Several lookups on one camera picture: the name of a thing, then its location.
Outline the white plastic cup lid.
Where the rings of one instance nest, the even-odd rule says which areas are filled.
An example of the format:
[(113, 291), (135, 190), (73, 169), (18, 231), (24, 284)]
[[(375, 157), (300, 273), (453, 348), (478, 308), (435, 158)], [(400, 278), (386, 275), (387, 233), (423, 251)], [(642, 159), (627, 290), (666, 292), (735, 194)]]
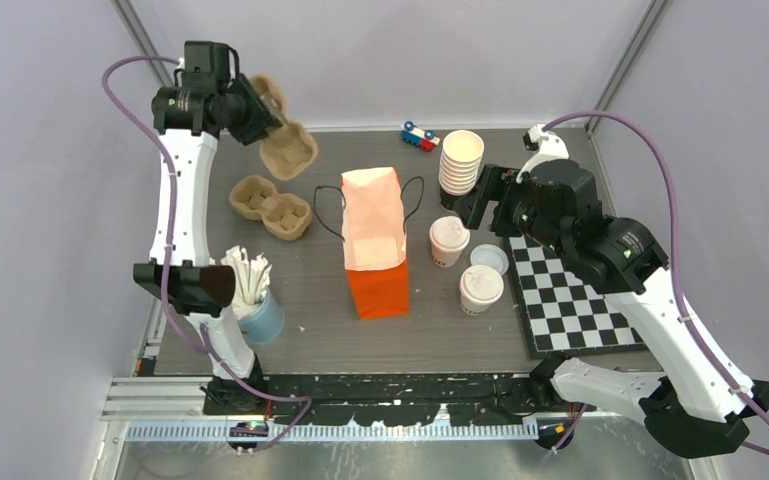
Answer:
[(471, 233), (457, 216), (444, 216), (429, 228), (433, 245), (441, 250), (462, 250), (470, 241)]

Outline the white paper coffee cup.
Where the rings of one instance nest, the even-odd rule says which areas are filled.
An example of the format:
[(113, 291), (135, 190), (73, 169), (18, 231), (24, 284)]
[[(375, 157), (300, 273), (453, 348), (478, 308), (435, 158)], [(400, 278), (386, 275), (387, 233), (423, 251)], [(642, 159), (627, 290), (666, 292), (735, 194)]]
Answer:
[(431, 258), (433, 262), (443, 268), (449, 268), (454, 266), (460, 259), (465, 245), (456, 247), (448, 247), (446, 245), (431, 243)]

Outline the orange paper bag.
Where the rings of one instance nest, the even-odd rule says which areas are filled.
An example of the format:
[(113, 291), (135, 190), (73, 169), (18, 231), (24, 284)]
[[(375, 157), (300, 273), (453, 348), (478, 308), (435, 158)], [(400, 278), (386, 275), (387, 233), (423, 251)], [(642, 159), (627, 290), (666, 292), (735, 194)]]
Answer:
[(314, 188), (311, 208), (316, 219), (321, 218), (319, 193), (333, 189), (340, 194), (340, 229), (320, 225), (342, 242), (348, 287), (361, 320), (410, 312), (407, 221), (422, 201), (406, 212), (403, 196), (415, 181), (423, 195), (422, 176), (403, 181), (393, 167), (373, 167), (343, 172), (338, 186)]

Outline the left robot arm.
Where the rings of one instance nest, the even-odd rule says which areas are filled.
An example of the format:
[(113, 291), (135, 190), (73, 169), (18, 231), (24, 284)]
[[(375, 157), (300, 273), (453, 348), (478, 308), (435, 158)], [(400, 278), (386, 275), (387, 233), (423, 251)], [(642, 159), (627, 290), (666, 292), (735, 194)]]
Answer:
[(236, 274), (209, 252), (208, 190), (222, 132), (247, 146), (281, 122), (240, 72), (238, 53), (212, 41), (186, 42), (175, 84), (158, 90), (151, 109), (147, 132), (161, 154), (157, 229), (149, 259), (134, 264), (133, 278), (160, 301), (176, 332), (184, 323), (194, 328), (193, 349), (209, 357), (215, 378), (233, 381), (230, 403), (256, 413), (267, 389), (231, 308)]

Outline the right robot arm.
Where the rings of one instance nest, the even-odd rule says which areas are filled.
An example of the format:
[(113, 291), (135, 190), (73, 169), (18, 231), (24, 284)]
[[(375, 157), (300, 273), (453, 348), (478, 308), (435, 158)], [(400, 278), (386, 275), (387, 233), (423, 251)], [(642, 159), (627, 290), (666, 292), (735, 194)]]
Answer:
[(747, 377), (715, 345), (699, 347), (705, 328), (679, 307), (667, 254), (640, 222), (604, 213), (589, 171), (571, 160), (528, 173), (487, 165), (454, 209), (469, 229), (491, 211), (495, 235), (524, 236), (555, 255), (625, 318), (661, 366), (633, 374), (553, 354), (530, 373), (537, 406), (576, 402), (618, 413), (686, 459), (746, 445), (746, 419), (769, 410), (769, 382)]

